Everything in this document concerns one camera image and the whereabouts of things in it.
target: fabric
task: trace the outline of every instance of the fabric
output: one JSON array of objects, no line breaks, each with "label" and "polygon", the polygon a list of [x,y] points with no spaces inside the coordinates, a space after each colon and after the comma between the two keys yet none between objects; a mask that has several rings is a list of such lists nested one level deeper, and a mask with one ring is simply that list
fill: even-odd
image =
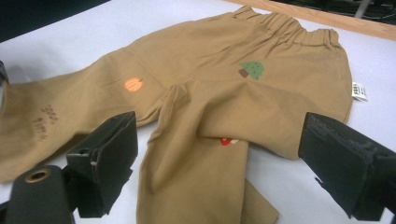
[{"label": "fabric", "polygon": [[159,120],[138,223],[274,223],[277,211],[245,179],[248,142],[297,159],[306,112],[347,121],[351,78],[337,39],[242,7],[143,36],[73,74],[4,82],[0,181],[133,110],[138,126]]}]

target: khaki trousers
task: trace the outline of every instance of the khaki trousers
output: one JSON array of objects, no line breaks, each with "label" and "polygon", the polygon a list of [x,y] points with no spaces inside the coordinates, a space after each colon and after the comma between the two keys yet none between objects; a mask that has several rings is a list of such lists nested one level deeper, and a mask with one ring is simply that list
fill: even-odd
[{"label": "khaki trousers", "polygon": [[73,74],[4,83],[0,181],[133,110],[138,126],[159,119],[139,223],[274,223],[245,179],[248,142],[297,159],[306,112],[347,121],[351,78],[337,39],[242,7],[143,36]]}]

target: wooden strip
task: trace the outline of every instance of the wooden strip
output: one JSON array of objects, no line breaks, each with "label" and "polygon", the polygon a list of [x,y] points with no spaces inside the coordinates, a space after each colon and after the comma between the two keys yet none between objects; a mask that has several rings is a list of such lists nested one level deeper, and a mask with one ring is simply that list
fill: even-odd
[{"label": "wooden strip", "polygon": [[228,2],[279,12],[294,18],[313,21],[343,30],[396,41],[396,26],[375,21],[366,21],[305,7],[297,7],[269,0],[225,0]]}]

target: brown pants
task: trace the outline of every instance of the brown pants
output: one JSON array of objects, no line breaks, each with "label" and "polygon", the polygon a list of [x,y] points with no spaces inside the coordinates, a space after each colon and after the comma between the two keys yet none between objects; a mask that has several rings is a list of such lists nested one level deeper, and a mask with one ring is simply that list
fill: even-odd
[{"label": "brown pants", "polygon": [[296,159],[307,111],[347,121],[351,78],[337,38],[242,7],[144,36],[74,74],[5,83],[0,181],[134,110],[138,126],[159,119],[139,223],[273,223],[276,210],[245,180],[248,142]]}]

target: clothing label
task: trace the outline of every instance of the clothing label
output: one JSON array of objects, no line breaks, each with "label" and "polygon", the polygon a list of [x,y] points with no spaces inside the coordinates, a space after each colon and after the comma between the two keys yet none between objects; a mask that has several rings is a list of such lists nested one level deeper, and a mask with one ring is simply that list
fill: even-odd
[{"label": "clothing label", "polygon": [[355,100],[367,103],[366,90],[360,83],[352,82],[352,97]]}]

